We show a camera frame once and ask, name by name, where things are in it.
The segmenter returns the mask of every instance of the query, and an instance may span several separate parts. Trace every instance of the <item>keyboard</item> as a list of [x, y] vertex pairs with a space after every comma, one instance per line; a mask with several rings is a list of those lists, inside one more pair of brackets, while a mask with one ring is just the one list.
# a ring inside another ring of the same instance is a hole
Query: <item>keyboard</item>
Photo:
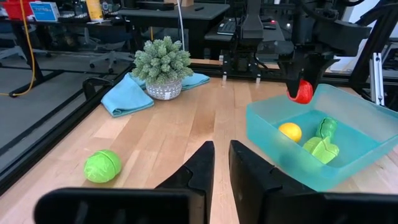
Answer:
[[235, 19], [225, 19], [220, 26], [218, 26], [217, 34], [233, 35], [235, 33], [235, 25]]

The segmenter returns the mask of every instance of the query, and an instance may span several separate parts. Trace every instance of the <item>blue towel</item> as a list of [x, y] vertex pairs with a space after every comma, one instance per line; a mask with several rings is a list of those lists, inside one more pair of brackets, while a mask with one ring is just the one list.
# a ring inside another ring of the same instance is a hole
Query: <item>blue towel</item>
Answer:
[[131, 72], [129, 72], [129, 73], [127, 73], [128, 75], [130, 75], [131, 76], [131, 78], [143, 89], [143, 90], [145, 90], [147, 87], [145, 86], [145, 81], [142, 81], [141, 79], [139, 79], [139, 78], [137, 78], [137, 77], [134, 77], [133, 75], [132, 75], [132, 73]]
[[210, 78], [204, 74], [194, 73], [191, 77], [182, 80], [182, 90], [190, 90], [198, 85], [208, 83]]
[[[145, 81], [140, 80], [137, 77], [133, 77], [131, 75], [131, 78], [143, 89], [146, 89], [145, 86]], [[210, 78], [204, 74], [199, 74], [199, 73], [194, 73], [191, 77], [185, 77], [182, 80], [182, 90], [190, 90], [192, 88], [195, 88], [196, 86], [208, 83], [210, 81]]]
[[146, 109], [154, 105], [151, 97], [126, 74], [101, 100], [114, 118]]

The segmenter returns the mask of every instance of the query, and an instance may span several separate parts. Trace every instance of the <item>teal plastic bin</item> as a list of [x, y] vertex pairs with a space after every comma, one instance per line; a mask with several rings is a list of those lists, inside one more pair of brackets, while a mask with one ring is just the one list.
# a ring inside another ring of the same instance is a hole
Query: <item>teal plastic bin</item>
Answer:
[[[340, 153], [328, 164], [302, 148], [326, 117], [338, 121], [332, 141]], [[330, 85], [319, 85], [307, 105], [277, 96], [251, 103], [246, 111], [247, 136], [291, 177], [317, 191], [333, 188], [387, 154], [398, 144], [398, 113]], [[278, 127], [293, 122], [302, 129], [296, 143]]]

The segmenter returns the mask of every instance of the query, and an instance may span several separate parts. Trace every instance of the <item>wooden table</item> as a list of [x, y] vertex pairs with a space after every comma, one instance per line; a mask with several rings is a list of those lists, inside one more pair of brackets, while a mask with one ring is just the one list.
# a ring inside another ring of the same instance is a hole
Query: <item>wooden table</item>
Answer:
[[[120, 118], [99, 105], [0, 198], [0, 223], [33, 223], [36, 201], [60, 187], [153, 188], [207, 140], [216, 147], [211, 223], [238, 223], [229, 182], [229, 141], [237, 139], [270, 161], [246, 137], [245, 109], [285, 92], [283, 83], [212, 78], [174, 100], [156, 100], [153, 107]], [[83, 164], [100, 149], [117, 152], [123, 169], [113, 181], [96, 185], [84, 178]], [[332, 191], [398, 193], [397, 164], [398, 151], [392, 151]]]

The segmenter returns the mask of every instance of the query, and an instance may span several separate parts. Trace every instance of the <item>yellow cable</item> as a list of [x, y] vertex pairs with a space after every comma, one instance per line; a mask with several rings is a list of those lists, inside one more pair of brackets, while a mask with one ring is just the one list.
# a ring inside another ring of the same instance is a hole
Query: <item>yellow cable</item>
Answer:
[[150, 40], [154, 41], [154, 31], [152, 30], [152, 27], [150, 27]]
[[[32, 89], [32, 87], [33, 87], [33, 82], [35, 81], [35, 77], [36, 77], [36, 76], [35, 76], [36, 68], [35, 68], [35, 62], [34, 62], [34, 61], [35, 61], [35, 57], [34, 57], [34, 54], [33, 54], [32, 44], [30, 43], [29, 30], [28, 30], [27, 23], [26, 23], [24, 2], [23, 2], [23, 0], [19, 0], [19, 3], [21, 4], [22, 20], [24, 21], [24, 27], [25, 27], [25, 34], [26, 34], [27, 44], [28, 44], [29, 49], [30, 49], [30, 56], [32, 57], [32, 79], [31, 79], [31, 81], [30, 81], [29, 88], [28, 88], [25, 92], [23, 92], [23, 93], [14, 93], [14, 94], [12, 94], [13, 96], [22, 96], [22, 95], [25, 95], [26, 93], [28, 93], [28, 92]], [[8, 96], [7, 93], [0, 93], [0, 95]]]

